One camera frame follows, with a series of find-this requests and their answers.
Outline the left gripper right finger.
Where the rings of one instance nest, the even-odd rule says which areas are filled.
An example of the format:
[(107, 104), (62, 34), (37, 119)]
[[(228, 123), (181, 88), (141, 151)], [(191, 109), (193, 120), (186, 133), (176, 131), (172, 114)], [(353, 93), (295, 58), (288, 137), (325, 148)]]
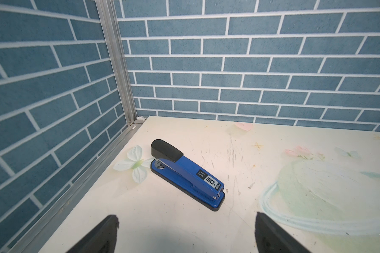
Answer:
[(256, 215), (254, 234), (259, 253), (310, 253), (269, 216)]

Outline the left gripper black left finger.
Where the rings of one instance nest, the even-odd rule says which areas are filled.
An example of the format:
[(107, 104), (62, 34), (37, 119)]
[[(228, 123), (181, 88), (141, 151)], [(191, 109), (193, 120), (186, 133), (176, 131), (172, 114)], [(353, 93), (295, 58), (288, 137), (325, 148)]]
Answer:
[(67, 253), (113, 253), (116, 248), (119, 220), (109, 215), (78, 241)]

